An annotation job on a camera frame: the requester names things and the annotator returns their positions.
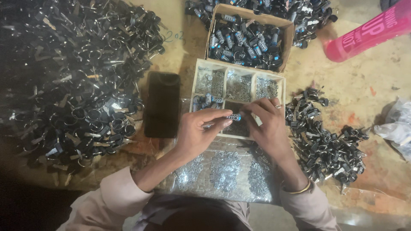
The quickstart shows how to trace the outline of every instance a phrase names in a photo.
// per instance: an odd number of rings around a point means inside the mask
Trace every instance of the red stain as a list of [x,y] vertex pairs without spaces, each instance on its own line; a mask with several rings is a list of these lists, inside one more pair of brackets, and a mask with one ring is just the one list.
[[355,113],[352,113],[352,114],[350,115],[350,117],[348,118],[348,122],[353,123],[353,122],[354,122],[354,119],[355,119],[355,116],[356,116],[356,114],[355,114]]
[[375,96],[377,94],[377,92],[374,91],[374,89],[372,87],[370,87],[369,90],[371,91],[372,96]]

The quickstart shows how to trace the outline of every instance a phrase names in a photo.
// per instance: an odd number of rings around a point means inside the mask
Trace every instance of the gold bangle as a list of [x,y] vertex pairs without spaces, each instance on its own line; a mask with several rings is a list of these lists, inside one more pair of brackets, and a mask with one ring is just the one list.
[[308,179],[308,184],[307,184],[307,186],[305,186],[305,188],[303,188],[302,190],[300,190],[300,191],[298,191],[298,192],[289,192],[289,194],[299,194],[299,193],[302,193],[302,192],[306,191],[310,186],[311,186],[311,181]]

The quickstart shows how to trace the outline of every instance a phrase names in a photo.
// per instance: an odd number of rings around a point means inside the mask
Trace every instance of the smartphone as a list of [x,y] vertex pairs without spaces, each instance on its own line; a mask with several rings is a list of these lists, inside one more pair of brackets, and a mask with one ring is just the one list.
[[144,134],[151,138],[175,138],[178,130],[180,76],[148,73],[148,100],[144,113]]

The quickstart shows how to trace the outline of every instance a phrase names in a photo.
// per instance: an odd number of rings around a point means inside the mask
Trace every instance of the plastic bag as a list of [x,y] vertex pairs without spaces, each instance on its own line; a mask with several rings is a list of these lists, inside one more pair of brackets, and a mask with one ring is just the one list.
[[411,102],[399,98],[388,112],[386,124],[375,125],[374,132],[391,144],[411,162]]

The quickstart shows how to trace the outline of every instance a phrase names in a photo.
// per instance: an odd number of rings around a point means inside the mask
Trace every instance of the table surface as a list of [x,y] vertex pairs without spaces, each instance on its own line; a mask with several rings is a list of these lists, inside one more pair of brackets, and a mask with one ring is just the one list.
[[[204,58],[207,31],[196,18],[189,21],[184,15],[184,1],[131,1],[144,4],[162,18],[169,30],[162,29],[166,42],[164,55],[153,58],[150,71],[173,72],[181,76],[181,97],[189,98],[197,58]],[[293,92],[300,92],[315,81],[316,87],[333,103],[322,107],[324,127],[339,132],[344,125],[356,128],[382,124],[397,96],[411,98],[411,46],[410,36],[398,36],[342,63],[328,60],[322,41],[336,38],[360,24],[339,20],[322,30],[319,38],[309,43],[305,50],[292,48],[286,71],[286,102]],[[139,83],[143,99],[147,95],[147,78]],[[126,166],[142,166],[160,158],[173,146],[173,140],[150,139],[140,131],[130,144],[113,156],[95,159],[91,167],[73,177],[68,189],[94,190],[105,176]],[[334,208],[361,208],[375,213],[411,215],[411,164],[407,163],[381,137],[370,134],[370,139],[360,143],[359,149],[367,154],[365,172],[340,194],[340,184],[334,179],[320,188],[326,193]],[[29,169],[25,160],[16,165],[18,177],[32,184],[54,187],[53,178],[45,168]],[[66,175],[60,174],[60,182]]]

